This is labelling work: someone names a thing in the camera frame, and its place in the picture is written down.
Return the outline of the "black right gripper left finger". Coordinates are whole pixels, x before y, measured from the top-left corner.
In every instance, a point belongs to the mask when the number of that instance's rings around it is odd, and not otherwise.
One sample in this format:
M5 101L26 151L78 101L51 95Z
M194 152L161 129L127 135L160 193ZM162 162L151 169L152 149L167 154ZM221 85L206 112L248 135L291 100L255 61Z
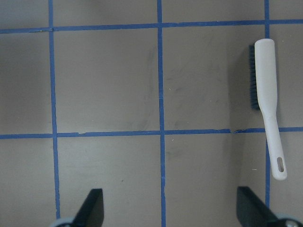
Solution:
M103 190L91 189L75 217L60 218L50 227L101 227L104 222Z

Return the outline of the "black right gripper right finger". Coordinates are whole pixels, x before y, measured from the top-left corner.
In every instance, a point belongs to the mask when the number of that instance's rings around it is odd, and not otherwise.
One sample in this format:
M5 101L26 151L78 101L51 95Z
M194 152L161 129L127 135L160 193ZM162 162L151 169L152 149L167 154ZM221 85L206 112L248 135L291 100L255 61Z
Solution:
M301 227L303 225L294 218L279 218L247 186L237 188L236 216L242 227Z

